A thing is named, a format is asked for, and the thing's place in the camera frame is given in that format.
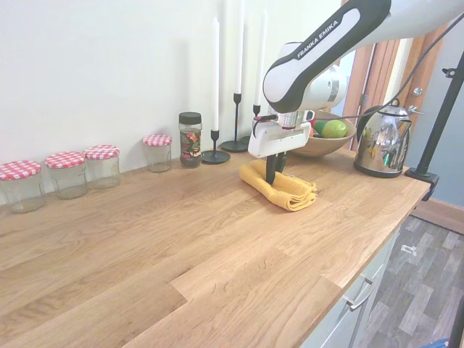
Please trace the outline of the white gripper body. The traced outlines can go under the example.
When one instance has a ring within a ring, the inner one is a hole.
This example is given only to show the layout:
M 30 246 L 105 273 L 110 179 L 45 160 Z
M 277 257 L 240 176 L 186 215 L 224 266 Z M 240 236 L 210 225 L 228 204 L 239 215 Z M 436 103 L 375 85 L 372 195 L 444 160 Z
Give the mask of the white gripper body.
M 250 136 L 248 152 L 263 158 L 304 146 L 310 136 L 311 124 L 302 123 L 293 129 L 284 129 L 274 121 L 258 123 Z

